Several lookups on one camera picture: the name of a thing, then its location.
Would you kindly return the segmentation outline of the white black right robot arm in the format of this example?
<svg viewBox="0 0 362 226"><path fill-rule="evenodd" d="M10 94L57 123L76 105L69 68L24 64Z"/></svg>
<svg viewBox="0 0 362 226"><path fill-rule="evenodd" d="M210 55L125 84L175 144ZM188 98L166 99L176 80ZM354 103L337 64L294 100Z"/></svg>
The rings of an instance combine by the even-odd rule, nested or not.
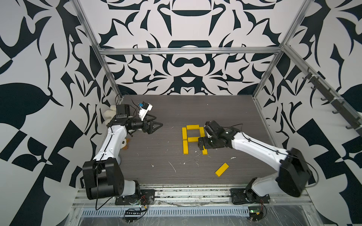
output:
<svg viewBox="0 0 362 226"><path fill-rule="evenodd" d="M228 147L247 153L276 171L269 176L253 178L241 193L244 203L254 203L281 192L300 197L315 171L298 149L286 150L269 145L247 135L242 129L223 127L216 121L206 122L204 130L205 136L198 139L201 150Z"/></svg>

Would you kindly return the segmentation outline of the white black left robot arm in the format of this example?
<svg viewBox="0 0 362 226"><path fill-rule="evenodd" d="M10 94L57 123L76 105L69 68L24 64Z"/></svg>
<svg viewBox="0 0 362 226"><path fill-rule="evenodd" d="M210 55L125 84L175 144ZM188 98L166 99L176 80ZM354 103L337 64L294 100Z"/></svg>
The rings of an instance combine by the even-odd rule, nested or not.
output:
<svg viewBox="0 0 362 226"><path fill-rule="evenodd" d="M163 126L149 114L152 104L142 102L138 116L130 112L130 105L116 105L116 114L107 124L107 135L95 157L83 165L84 185L88 199L130 196L140 198L140 186L135 180L125 180L120 169L120 151L127 146L127 135L137 130L152 134Z"/></svg>

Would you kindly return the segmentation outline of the right controller board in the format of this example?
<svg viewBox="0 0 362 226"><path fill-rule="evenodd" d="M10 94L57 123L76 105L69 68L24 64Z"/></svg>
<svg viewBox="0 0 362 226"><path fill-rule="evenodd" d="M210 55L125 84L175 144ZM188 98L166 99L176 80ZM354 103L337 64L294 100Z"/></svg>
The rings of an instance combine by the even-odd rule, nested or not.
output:
<svg viewBox="0 0 362 226"><path fill-rule="evenodd" d="M253 222L259 222L266 217L266 211L262 207L249 206L248 213L248 220Z"/></svg>

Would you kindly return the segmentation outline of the controller board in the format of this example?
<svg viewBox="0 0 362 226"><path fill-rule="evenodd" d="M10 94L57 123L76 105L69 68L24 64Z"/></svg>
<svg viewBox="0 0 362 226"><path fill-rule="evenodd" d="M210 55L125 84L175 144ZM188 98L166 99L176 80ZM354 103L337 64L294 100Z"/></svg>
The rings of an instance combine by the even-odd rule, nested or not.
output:
<svg viewBox="0 0 362 226"><path fill-rule="evenodd" d="M147 211L148 211L147 209L144 210L128 209L124 212L123 219L127 223L132 223L136 220L141 219L147 213Z"/></svg>
<svg viewBox="0 0 362 226"><path fill-rule="evenodd" d="M249 206L248 213L248 220L253 222L259 222L266 217L266 211L262 207Z"/></svg>

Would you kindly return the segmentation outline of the left controller board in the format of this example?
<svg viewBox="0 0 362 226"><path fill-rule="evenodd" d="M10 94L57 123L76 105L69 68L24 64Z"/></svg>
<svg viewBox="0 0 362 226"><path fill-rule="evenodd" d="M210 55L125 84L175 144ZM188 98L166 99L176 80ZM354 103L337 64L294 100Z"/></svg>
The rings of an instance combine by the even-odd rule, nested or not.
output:
<svg viewBox="0 0 362 226"><path fill-rule="evenodd" d="M136 220L141 219L147 213L147 211L148 211L147 209L144 210L128 209L124 212L123 219L127 223L132 223Z"/></svg>

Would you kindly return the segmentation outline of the aluminium rail front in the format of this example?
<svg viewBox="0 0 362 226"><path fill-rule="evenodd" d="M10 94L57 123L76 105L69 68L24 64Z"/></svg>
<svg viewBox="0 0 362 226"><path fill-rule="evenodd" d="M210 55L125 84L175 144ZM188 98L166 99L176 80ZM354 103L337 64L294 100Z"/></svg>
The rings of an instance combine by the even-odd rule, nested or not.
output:
<svg viewBox="0 0 362 226"><path fill-rule="evenodd" d="M156 206L212 206L231 205L232 188L244 188L246 184L140 184L141 189L155 190ZM306 191L299 198L284 193L270 194L270 205L313 205Z"/></svg>

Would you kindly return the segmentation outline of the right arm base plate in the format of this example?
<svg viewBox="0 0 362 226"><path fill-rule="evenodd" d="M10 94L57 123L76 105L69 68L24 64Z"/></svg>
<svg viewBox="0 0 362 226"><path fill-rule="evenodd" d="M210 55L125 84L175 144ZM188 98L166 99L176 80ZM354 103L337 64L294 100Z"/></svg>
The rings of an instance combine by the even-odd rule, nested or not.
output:
<svg viewBox="0 0 362 226"><path fill-rule="evenodd" d="M231 192L231 202L234 205L242 205L242 204L254 204L254 203L269 203L270 196L258 196L251 189L245 188L232 188Z"/></svg>

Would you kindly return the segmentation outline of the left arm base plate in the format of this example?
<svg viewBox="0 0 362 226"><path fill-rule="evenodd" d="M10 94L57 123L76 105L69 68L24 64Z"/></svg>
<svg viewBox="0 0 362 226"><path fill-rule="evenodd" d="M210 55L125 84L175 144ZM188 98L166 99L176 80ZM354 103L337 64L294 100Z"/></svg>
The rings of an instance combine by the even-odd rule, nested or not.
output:
<svg viewBox="0 0 362 226"><path fill-rule="evenodd" d="M146 205L152 204L155 200L154 189L137 190L133 195L120 196L116 198L115 205Z"/></svg>

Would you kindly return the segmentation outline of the aluminium corner frame post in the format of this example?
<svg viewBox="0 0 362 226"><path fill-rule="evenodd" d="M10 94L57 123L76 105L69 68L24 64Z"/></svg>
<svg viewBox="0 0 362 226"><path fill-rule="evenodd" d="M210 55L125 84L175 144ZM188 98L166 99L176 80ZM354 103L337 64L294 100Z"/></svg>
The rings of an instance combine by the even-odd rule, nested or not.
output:
<svg viewBox="0 0 362 226"><path fill-rule="evenodd" d="M254 93L252 95L253 99L257 98L258 94L261 92L264 85L268 81L273 69L276 67L276 65L280 61L281 57L285 53L285 49L288 46L288 43L292 40L294 34L296 33L296 30L301 25L303 19L305 18L306 14L307 14L308 9L310 8L310 6L313 2L314 1L312 1L312 0L303 1L300 9L298 10L295 18L293 19L293 21L291 23L290 28L288 29L285 37L283 38L283 40L281 41L281 43L278 47L278 52L276 54L274 54L273 59L271 60L267 70L265 71L265 73L263 74L263 76L261 78L261 81L259 82L256 90L254 91Z"/></svg>

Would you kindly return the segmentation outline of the aluminium horizontal frame bar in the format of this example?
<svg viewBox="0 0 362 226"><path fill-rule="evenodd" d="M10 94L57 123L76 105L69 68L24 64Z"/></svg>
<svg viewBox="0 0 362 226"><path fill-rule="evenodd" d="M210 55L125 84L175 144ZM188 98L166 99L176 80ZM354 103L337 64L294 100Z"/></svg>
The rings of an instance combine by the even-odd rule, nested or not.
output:
<svg viewBox="0 0 362 226"><path fill-rule="evenodd" d="M163 55L163 54L241 54L241 53L278 53L279 47L217 47L217 48L99 48L99 53L108 55Z"/></svg>

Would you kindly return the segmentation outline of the aluminium left frame post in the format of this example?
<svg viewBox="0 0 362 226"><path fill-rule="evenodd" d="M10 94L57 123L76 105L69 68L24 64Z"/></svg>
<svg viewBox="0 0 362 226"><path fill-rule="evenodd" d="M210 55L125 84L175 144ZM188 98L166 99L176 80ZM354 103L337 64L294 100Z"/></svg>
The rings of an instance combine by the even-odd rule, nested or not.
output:
<svg viewBox="0 0 362 226"><path fill-rule="evenodd" d="M81 25L84 28L84 31L86 33L86 36L95 52L95 55L102 67L102 69L105 71L106 77L108 79L108 81L110 82L111 88L113 90L113 92L115 93L115 101L117 102L117 100L120 97L120 90L118 88L118 85L116 84L115 78L110 70L110 68L108 67L108 64L106 62L106 60L104 59L104 56L101 55L100 53L100 47L99 44L97 42L96 36L92 31L91 25L86 17L85 11L81 6L80 1L78 0L71 0L70 1L75 12L76 15L78 17L78 20L80 21Z"/></svg>

